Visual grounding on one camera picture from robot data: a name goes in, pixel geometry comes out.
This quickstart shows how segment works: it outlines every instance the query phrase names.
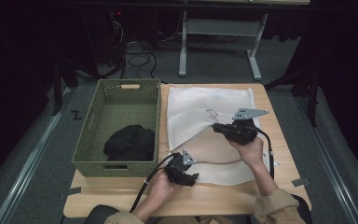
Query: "white cloth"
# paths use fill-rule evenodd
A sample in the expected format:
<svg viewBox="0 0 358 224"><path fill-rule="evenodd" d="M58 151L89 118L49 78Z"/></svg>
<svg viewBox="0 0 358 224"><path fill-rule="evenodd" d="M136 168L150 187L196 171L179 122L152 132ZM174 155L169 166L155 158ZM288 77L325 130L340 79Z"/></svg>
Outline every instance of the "white cloth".
<svg viewBox="0 0 358 224"><path fill-rule="evenodd" d="M255 109L252 89L232 90L171 87L167 108L170 151L176 149L182 151L186 146L186 142L192 138L197 138L197 136L202 136L200 133L214 123L232 123L232 117L239 108ZM261 128L258 118L254 118L254 121L255 126ZM226 139L221 136L210 138L205 142L205 146L207 147L202 145L197 148L187 148L187 152L190 155L192 155L192 150L203 150L197 151L194 154L197 154L199 157L204 155L204 158L193 157L194 160L202 162L192 165L187 170L188 174L200 173L198 182L237 185L254 179L249 167L241 161L236 149ZM222 150L236 154L234 156L232 154L228 156L227 154L226 157L222 157ZM268 167L269 157L264 157L264 163Z"/></svg>

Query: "black cloth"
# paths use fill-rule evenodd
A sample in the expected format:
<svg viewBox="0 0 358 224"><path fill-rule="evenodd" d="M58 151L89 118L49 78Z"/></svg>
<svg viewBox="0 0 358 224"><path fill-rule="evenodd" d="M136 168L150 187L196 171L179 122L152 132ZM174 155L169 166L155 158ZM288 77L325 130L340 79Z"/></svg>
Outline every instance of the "black cloth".
<svg viewBox="0 0 358 224"><path fill-rule="evenodd" d="M129 125L110 136L103 153L110 161L152 161L155 133L140 124Z"/></svg>

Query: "green plastic basket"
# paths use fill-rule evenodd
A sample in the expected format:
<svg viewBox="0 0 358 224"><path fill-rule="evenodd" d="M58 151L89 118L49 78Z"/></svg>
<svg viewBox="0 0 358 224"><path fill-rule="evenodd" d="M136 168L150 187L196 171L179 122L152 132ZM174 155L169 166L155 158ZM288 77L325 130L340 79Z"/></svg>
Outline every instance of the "green plastic basket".
<svg viewBox="0 0 358 224"><path fill-rule="evenodd" d="M161 109L158 79L99 80L72 164L84 176L148 176L158 165ZM152 161L109 161L104 143L116 131L140 124L156 133Z"/></svg>

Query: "wooden table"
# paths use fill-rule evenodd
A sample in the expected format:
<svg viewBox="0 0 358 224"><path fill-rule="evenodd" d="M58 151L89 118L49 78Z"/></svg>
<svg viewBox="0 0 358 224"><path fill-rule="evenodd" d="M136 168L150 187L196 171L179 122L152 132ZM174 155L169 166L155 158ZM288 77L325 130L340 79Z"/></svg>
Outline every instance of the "wooden table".
<svg viewBox="0 0 358 224"><path fill-rule="evenodd" d="M170 87L205 87L244 90L254 92L255 106L267 109L269 113L260 117L263 131L271 139L275 166L275 181L281 189L298 195L308 203L310 199L304 186L295 187L293 180L299 179L295 162L283 137L281 127L275 117L264 87L260 84L170 84L161 85L161 120L159 132L159 159L169 151L167 135L167 100ZM98 204L107 204L118 210L129 211L140 187L143 177L84 177L76 170L71 188L81 187L81 193L69 195L63 213L66 217L86 217ZM173 198L162 206L154 216L201 216L238 215L254 212L255 197L258 195L254 181L237 186L217 186L196 184L180 189Z"/></svg>

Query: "right hand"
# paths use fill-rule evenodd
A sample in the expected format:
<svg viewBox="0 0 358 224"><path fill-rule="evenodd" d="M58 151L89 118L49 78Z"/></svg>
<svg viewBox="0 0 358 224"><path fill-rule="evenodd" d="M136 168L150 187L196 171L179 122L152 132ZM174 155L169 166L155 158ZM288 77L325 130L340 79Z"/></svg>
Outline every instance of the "right hand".
<svg viewBox="0 0 358 224"><path fill-rule="evenodd" d="M250 168L253 168L257 165L263 165L263 140L256 137L253 142L250 142L246 145L241 145L236 142L228 140L228 142L238 150L240 153L241 159L248 165Z"/></svg>

